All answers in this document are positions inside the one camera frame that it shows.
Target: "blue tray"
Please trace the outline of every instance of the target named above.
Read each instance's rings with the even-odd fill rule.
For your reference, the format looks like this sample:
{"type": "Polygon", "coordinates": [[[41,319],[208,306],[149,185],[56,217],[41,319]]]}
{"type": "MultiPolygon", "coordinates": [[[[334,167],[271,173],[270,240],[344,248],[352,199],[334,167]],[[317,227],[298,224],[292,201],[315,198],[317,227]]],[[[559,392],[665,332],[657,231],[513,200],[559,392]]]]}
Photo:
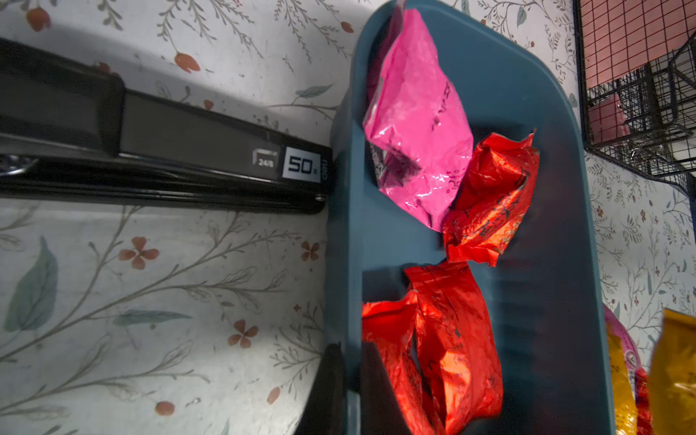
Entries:
{"type": "MultiPolygon", "coordinates": [[[[365,25],[331,129],[338,178],[329,201],[324,319],[326,342],[339,342],[346,361],[348,434],[360,430],[362,302],[398,299],[405,266],[445,258],[441,235],[382,195],[365,160],[367,66],[392,8],[380,7],[365,25]]],[[[492,131],[521,140],[537,128],[541,152],[532,206],[498,267],[471,264],[505,395],[499,418],[465,432],[614,434],[583,147],[565,94],[541,61],[471,18],[435,0],[409,0],[407,8],[425,20],[476,141],[492,131]]]]}

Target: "table surface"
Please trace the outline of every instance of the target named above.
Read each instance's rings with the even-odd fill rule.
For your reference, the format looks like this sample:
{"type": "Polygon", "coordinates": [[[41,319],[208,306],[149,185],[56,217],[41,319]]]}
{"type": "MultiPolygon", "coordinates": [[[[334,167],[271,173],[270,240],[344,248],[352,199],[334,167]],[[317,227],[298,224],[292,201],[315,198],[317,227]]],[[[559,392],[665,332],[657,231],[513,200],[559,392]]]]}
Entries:
{"type": "MultiPolygon", "coordinates": [[[[0,0],[0,36],[328,145],[382,3],[0,0]]],[[[569,0],[452,7],[540,57],[577,110],[569,0]]],[[[688,199],[586,164],[603,298],[649,366],[662,309],[696,314],[688,199]]],[[[0,434],[292,433],[322,348],[325,223],[0,200],[0,434]]]]}

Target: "yellow packet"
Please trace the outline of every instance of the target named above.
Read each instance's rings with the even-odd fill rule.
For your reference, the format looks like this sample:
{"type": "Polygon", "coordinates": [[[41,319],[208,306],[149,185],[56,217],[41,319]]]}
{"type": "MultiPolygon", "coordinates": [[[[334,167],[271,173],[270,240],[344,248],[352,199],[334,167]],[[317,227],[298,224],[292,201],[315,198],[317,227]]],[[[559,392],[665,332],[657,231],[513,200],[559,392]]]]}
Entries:
{"type": "Polygon", "coordinates": [[[665,310],[648,391],[655,435],[696,433],[696,317],[665,310]]]}
{"type": "Polygon", "coordinates": [[[621,338],[609,332],[609,364],[611,365],[611,385],[614,391],[614,415],[616,435],[635,435],[638,427],[638,409],[633,399],[631,380],[624,362],[621,338]]]}

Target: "red wrapper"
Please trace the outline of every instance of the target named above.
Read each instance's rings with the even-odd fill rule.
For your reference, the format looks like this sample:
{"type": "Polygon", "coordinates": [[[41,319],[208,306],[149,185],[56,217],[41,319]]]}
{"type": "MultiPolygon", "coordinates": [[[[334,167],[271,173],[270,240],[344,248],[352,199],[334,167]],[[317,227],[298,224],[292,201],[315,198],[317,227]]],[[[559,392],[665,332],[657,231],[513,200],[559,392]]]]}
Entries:
{"type": "Polygon", "coordinates": [[[449,262],[495,266],[532,202],[539,151],[493,133],[474,149],[459,197],[443,223],[449,262]]]}
{"type": "Polygon", "coordinates": [[[414,435],[459,434],[503,405],[503,378],[486,302],[466,263],[406,269],[399,302],[363,307],[363,340],[375,342],[414,435]],[[426,393],[411,358],[416,332],[426,393]]]}

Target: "wire rack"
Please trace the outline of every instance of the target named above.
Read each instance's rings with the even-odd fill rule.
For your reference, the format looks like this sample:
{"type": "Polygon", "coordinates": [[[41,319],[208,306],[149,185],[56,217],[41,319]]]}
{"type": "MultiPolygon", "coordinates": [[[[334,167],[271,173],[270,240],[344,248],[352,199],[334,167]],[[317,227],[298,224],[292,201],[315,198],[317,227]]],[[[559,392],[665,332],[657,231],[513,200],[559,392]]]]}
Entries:
{"type": "Polygon", "coordinates": [[[696,1],[576,3],[585,149],[696,198],[691,27],[696,1]]]}

